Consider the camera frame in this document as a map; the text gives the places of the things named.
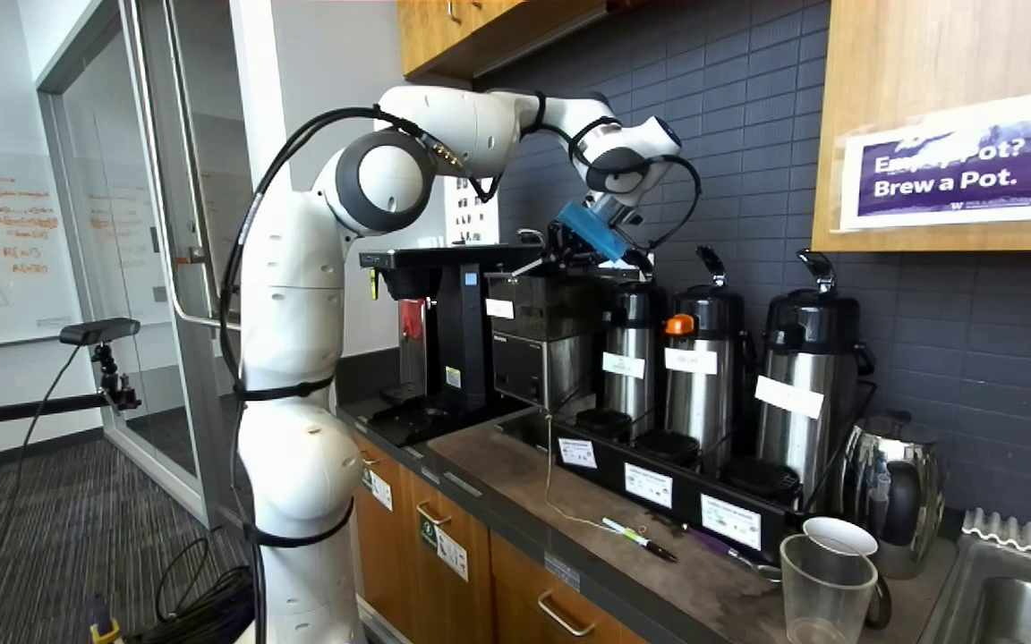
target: sign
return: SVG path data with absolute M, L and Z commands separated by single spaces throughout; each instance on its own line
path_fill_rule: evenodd
M 845 145 L 845 230 L 1022 217 L 1031 217 L 1031 117 L 948 117 Z

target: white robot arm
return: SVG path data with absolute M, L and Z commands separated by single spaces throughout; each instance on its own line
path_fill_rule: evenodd
M 371 133 L 338 151 L 313 192 L 265 195 L 313 127 L 289 135 L 257 187 L 221 279 L 226 317 L 240 267 L 240 458 L 265 566 L 256 635 L 280 644 L 362 640 L 348 521 L 362 458 L 319 402 L 342 362 L 342 234 L 413 225 L 437 175 L 503 175 L 519 139 L 536 127 L 555 133 L 585 187 L 617 209 L 634 209 L 682 151 L 660 117 L 621 126 L 595 95 L 393 87 L 377 111 L 355 114 L 371 117 Z

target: countertop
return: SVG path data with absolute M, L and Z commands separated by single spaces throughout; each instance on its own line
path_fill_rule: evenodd
M 504 433 L 504 417 L 481 423 L 429 443 L 393 446 L 368 433 L 383 402 L 343 404 L 343 417 L 474 510 L 496 538 L 516 544 L 645 640 L 783 640 L 782 588 L 739 566 L 694 528 L 660 521 L 641 504 L 595 488 L 530 443 Z M 636 544 L 598 528 L 608 515 L 671 547 L 663 562 Z M 934 541 L 922 575 L 892 581 L 892 627 L 868 628 L 868 644 L 908 644 L 941 596 L 955 547 Z

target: dark gray wall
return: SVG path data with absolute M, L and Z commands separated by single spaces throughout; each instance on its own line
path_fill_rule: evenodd
M 486 87 L 598 88 L 622 120 L 666 117 L 707 180 L 691 225 L 660 251 L 660 284 L 703 284 L 694 246 L 732 267 L 763 328 L 770 298 L 811 287 L 794 251 L 811 243 L 824 105 L 829 0 L 652 0 L 598 22 Z M 585 195 L 555 143 L 530 139 L 504 201 L 519 225 L 545 225 Z M 647 195 L 641 238 L 678 223 L 688 183 Z M 864 304 L 877 354 L 877 407 L 913 411 L 939 438 L 953 509 L 1031 520 L 1031 257 L 839 253 L 840 292 Z

